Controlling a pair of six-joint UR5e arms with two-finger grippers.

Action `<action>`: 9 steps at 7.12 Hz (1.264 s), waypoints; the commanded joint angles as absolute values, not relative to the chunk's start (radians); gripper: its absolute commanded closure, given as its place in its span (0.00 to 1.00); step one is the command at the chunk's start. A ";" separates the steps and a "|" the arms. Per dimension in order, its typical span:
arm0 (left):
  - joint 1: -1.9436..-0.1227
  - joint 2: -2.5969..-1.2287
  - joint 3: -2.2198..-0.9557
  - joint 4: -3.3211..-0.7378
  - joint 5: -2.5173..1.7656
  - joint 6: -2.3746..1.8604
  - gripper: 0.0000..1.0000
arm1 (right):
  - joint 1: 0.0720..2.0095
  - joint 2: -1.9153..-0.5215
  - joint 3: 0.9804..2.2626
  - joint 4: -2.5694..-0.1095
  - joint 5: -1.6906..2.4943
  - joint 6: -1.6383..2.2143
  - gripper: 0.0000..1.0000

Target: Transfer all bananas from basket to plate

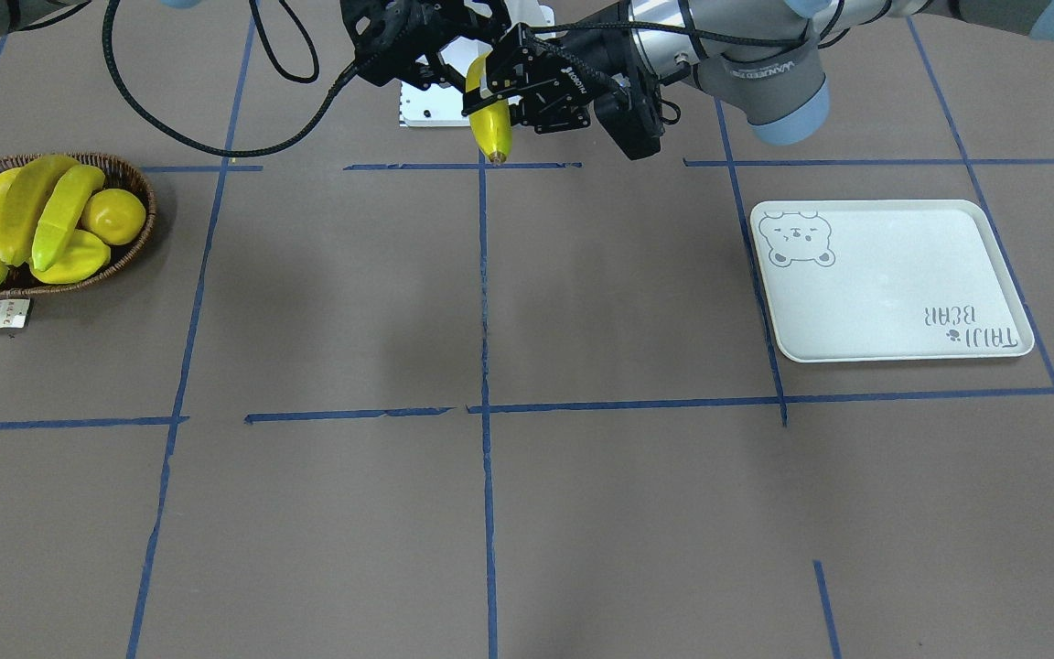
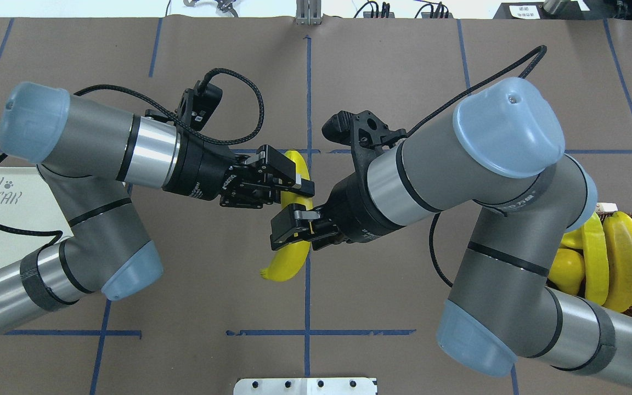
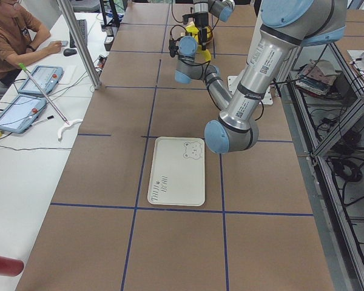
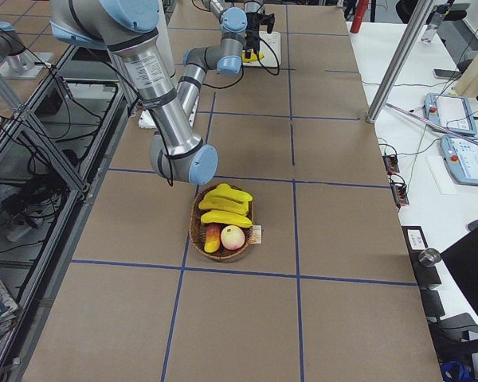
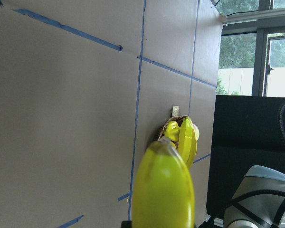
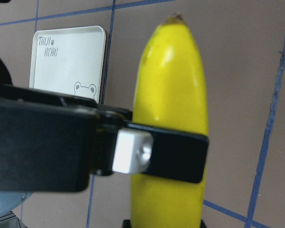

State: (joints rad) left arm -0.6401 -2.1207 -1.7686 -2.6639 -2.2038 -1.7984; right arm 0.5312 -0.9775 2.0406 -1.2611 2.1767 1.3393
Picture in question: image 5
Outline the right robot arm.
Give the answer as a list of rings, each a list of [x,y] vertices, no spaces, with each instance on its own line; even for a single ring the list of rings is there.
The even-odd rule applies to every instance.
[[[256,190],[285,193],[285,174],[254,165],[244,175],[232,199]],[[285,197],[260,194],[243,199],[225,210],[225,228],[285,228]]]

